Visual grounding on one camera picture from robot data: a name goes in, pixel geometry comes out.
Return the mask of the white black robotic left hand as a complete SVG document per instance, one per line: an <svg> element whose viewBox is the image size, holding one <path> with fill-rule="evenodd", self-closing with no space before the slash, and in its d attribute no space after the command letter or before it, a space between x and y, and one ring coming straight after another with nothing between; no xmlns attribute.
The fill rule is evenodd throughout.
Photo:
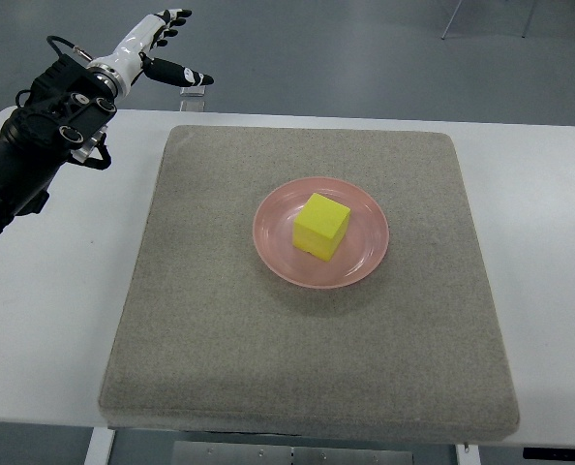
<svg viewBox="0 0 575 465"><path fill-rule="evenodd" d="M212 85L214 79L189 67L152 58L153 48L164 47L178 34L192 15L186 9L168 9L147 15L107 56L92 58L87 69L102 82L115 100L127 97L139 77L147 76L159 83L181 88Z"/></svg>

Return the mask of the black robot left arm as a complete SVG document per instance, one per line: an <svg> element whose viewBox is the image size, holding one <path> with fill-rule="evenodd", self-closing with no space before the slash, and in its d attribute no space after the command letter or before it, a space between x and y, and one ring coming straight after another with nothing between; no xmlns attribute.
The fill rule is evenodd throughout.
<svg viewBox="0 0 575 465"><path fill-rule="evenodd" d="M16 94L0 130L0 234L14 218L41 212L64 164L99 171L111 164L106 125L117 112L116 84L105 70L57 56Z"/></svg>

